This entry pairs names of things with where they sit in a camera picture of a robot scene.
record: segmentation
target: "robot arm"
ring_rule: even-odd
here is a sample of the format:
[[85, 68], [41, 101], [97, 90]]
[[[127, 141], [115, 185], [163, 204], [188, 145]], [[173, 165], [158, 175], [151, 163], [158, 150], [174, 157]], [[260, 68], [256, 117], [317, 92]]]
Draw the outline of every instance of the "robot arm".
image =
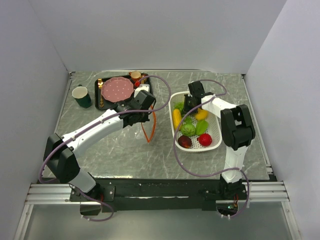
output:
[[[199, 81], [190, 83], [188, 87], [191, 96], [185, 95], [185, 112], [213, 97], [213, 93], [205, 93], [203, 85]], [[216, 97], [203, 105], [202, 109], [221, 119], [222, 139], [227, 146], [224, 169], [241, 169], [248, 146], [256, 135], [248, 106], [231, 104]], [[242, 179], [238, 170], [223, 172], [222, 177], [227, 184], [233, 184]]]
[[[88, 196], [98, 199], [100, 197], [100, 186], [96, 180], [86, 171], [81, 169], [78, 165], [77, 158], [80, 157], [87, 148], [97, 143], [107, 135], [132, 126], [135, 123], [144, 123], [149, 121], [147, 112], [127, 113], [120, 116], [114, 116], [107, 121], [103, 121], [108, 116], [118, 112], [128, 110], [148, 110], [150, 106], [156, 101], [155, 97], [149, 92], [142, 90], [130, 102], [120, 102], [114, 104], [111, 109], [108, 109], [97, 119], [88, 123], [87, 125], [59, 137], [56, 133], [52, 134], [46, 143], [44, 160], [47, 156], [61, 143], [69, 140], [73, 141], [64, 145], [59, 149], [47, 163], [47, 166], [55, 175], [55, 177], [62, 184], [70, 183], [79, 188]], [[81, 131], [87, 129], [89, 126], [97, 124], [95, 127], [86, 131], [78, 138], [74, 136]]]

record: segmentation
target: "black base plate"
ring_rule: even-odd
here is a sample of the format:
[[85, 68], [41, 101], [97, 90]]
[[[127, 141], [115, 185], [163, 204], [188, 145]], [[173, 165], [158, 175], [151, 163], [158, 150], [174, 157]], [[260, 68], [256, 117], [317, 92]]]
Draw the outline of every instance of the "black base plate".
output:
[[[128, 210], [173, 210], [202, 209], [216, 211], [216, 201], [224, 200], [219, 191], [219, 180], [213, 179], [96, 179], [104, 189], [104, 202], [114, 211]], [[245, 200], [246, 192], [238, 194], [239, 200]], [[78, 194], [70, 195], [71, 202], [85, 202]]]

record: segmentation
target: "mug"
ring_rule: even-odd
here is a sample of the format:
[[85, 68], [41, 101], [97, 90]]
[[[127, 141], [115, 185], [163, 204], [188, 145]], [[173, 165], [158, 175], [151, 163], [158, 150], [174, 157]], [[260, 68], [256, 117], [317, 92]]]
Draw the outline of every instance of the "mug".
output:
[[88, 89], [81, 84], [73, 89], [72, 97], [76, 100], [80, 107], [83, 107], [85, 109], [89, 108], [92, 104]]

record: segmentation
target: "gray tabletop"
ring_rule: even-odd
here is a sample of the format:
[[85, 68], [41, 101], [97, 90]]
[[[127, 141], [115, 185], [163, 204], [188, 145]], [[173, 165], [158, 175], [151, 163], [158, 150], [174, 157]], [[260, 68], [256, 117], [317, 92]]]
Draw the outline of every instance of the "gray tabletop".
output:
[[[149, 75], [158, 75], [167, 80], [172, 94], [188, 90], [188, 83], [200, 79], [213, 79], [222, 83], [228, 94], [222, 99], [232, 104], [250, 105], [246, 89], [240, 74], [217, 74], [202, 71], [147, 71]], [[78, 71], [71, 76], [71, 85], [68, 91], [61, 118], [57, 127], [57, 134], [62, 136], [73, 132], [91, 122], [103, 111], [94, 105], [81, 108], [71, 95], [71, 91], [79, 84], [88, 88], [94, 100], [94, 83], [98, 78], [127, 75], [128, 72]], [[204, 89], [213, 93], [221, 93], [222, 89], [213, 82], [203, 82]], [[168, 98], [165, 84], [157, 78], [151, 79], [151, 87], [156, 97], [156, 107], [164, 104]], [[150, 134], [153, 121], [143, 124]], [[96, 178], [140, 178], [140, 179], [195, 179], [177, 164], [173, 153], [173, 136], [170, 124], [169, 107], [156, 112], [156, 130], [150, 143], [147, 143], [141, 124], [126, 127], [114, 132], [87, 149], [78, 163], [81, 168]], [[222, 170], [226, 159], [226, 146], [222, 143], [218, 148], [201, 153], [186, 153], [179, 149], [178, 157], [191, 172], [209, 174]], [[268, 180], [266, 161], [258, 136], [252, 141], [245, 155], [244, 172], [250, 180]], [[49, 169], [45, 169], [44, 177], [53, 177]]]

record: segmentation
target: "white container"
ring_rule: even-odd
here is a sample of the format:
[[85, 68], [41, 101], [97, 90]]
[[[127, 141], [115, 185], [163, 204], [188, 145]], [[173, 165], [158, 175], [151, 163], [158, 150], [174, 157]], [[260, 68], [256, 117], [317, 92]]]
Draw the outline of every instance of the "white container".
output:
[[[189, 91], [177, 92], [177, 93], [173, 94], [170, 98], [169, 113], [170, 113], [170, 123], [171, 123], [171, 129], [172, 129], [172, 136], [175, 135], [174, 123], [172, 121], [172, 112], [174, 111], [174, 107], [175, 107], [176, 103], [183, 102], [185, 100], [185, 94], [190, 94], [190, 92]], [[197, 125], [196, 118], [192, 115], [189, 115], [189, 117], [191, 117], [191, 119], [192, 119], [192, 124], [194, 126], [196, 126]], [[191, 147], [184, 148], [184, 147], [180, 146], [178, 143], [178, 138], [180, 136], [182, 136], [182, 133], [180, 131], [178, 131], [177, 138], [175, 140], [176, 147], [178, 149], [180, 149], [181, 151], [187, 152], [187, 153], [205, 152], [205, 151], [209, 151], [209, 150], [216, 149], [217, 147], [219, 147], [219, 145], [221, 144], [221, 141], [222, 141], [222, 135], [221, 135], [221, 129], [220, 129], [220, 125], [219, 125], [217, 116], [214, 115], [213, 113], [209, 112], [209, 114], [205, 120], [209, 123], [208, 128], [205, 131], [205, 133], [209, 134], [212, 137], [212, 143], [210, 146], [206, 147], [206, 146], [200, 145], [200, 143], [197, 140], [197, 138], [199, 136], [194, 135], [194, 136], [190, 137], [191, 142], [192, 142]]]

